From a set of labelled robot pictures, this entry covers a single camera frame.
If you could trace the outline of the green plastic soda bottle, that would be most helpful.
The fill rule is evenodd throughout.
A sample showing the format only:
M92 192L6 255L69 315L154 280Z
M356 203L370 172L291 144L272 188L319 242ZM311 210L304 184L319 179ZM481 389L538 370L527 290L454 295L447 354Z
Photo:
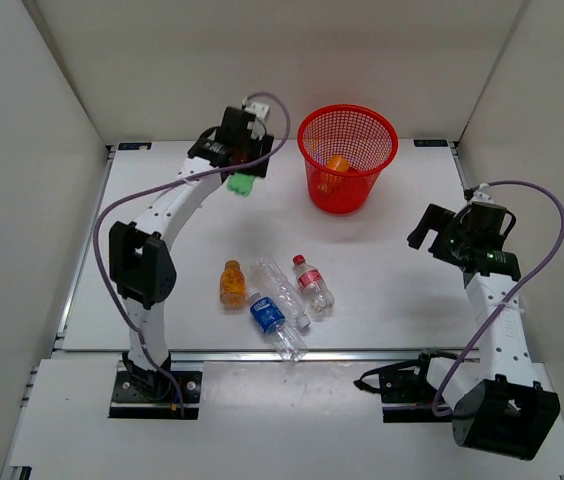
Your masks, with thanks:
M256 177L236 172L227 180L227 189L236 195L247 197L251 194Z

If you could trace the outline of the clear bottle red cap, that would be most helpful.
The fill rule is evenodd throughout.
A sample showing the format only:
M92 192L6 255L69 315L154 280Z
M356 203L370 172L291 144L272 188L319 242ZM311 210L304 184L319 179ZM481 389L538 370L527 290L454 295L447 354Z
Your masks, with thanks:
M318 315L329 315L335 306L335 299L320 271L309 264L303 255L293 257L293 271L298 288L311 309Z

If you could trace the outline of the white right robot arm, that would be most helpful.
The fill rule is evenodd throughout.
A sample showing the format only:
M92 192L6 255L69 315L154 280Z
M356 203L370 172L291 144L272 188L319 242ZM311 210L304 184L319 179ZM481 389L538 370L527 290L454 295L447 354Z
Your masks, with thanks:
M479 363L433 358L412 373L411 387L426 400L440 394L458 446L530 461L560 402L537 377L527 348L513 290L522 279L519 263L503 249L515 222L509 210L489 202L471 200L459 212L431 204L409 234L414 249L436 234L429 251L461 270L480 336Z

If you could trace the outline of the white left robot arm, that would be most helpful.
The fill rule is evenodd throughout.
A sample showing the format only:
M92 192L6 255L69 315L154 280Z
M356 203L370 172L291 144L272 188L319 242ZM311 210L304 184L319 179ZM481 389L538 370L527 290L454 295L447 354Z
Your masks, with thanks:
M269 115L269 105L254 100L226 108L221 124L204 131L187 151L176 186L160 193L133 221L117 221L109 230L109 277L122 300L130 337L123 364L132 385L150 400L179 400L164 327L164 303L177 278L171 247L232 166L265 176L265 157L273 145L266 128Z

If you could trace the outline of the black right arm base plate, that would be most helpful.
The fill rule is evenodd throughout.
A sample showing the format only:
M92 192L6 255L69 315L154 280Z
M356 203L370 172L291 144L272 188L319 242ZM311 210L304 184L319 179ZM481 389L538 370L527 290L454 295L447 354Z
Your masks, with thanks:
M436 389L426 375L432 361L438 359L454 361L457 354L426 349L415 360L368 370L353 384L381 397L384 424L450 423L451 415L436 417L431 410Z

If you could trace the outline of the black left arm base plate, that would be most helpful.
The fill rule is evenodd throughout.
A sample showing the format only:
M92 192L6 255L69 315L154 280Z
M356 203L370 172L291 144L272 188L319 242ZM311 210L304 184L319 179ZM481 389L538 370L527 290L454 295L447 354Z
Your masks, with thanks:
M180 400L175 399L176 391L169 380L157 390L141 385L141 381L118 363L115 382L112 388L108 417L111 419L132 420L197 420L200 410L203 372L192 370L173 371L181 393Z

